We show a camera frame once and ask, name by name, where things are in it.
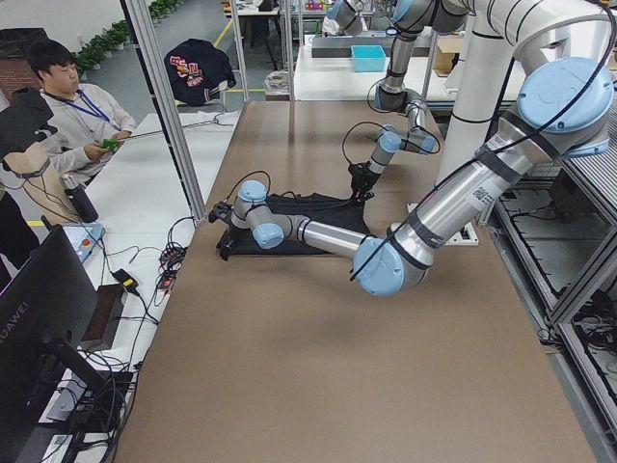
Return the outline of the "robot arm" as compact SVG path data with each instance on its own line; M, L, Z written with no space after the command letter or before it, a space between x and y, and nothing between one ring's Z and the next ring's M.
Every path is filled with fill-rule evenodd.
M612 84L604 56L577 55L571 38L591 26L613 41L612 13L581 1L401 1L392 19L389 67L376 87L374 106L405 115L410 127L405 134L383 127L372 157L350 166L354 198L370 196L397 151L432 152L436 140L422 124L424 100L405 86L405 75L416 38L425 28L449 34L468 16L474 23L455 100L454 130L466 133L470 141L479 140L489 123L480 99L496 98L490 78L504 73L506 57L522 64L525 79L515 104L501 116L496 135L481 143L469 162L454 166L451 153L444 154L434 198L449 191L482 208L523 176L516 161L531 167L558 156L585 157L607 149L604 125Z
M436 250L535 165L607 150L604 125L612 98L610 72L592 59L561 58L536 68L525 78L516 103L499 118L495 135L384 237L305 215L277 214L257 180L243 182L233 204L215 204L208 220L249 231L263 250L293 240L350 258L352 278L364 291L390 296L420 284Z

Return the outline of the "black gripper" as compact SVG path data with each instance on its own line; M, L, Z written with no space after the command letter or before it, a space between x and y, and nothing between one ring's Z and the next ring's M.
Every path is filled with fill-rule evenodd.
M229 204L225 201L217 202L213 205L212 209L208 212L208 222L213 224L217 221L222 221L227 225L231 224L231 217L233 213L233 204Z
M376 183L376 174L369 169L369 163L356 163L348 167L351 175L351 197L356 201L368 201L374 194L372 188Z

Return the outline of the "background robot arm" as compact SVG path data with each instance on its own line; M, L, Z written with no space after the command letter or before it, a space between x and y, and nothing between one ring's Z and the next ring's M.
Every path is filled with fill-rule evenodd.
M362 1L336 0L326 10L326 17L333 20L342 33L357 36L362 32L362 9Z

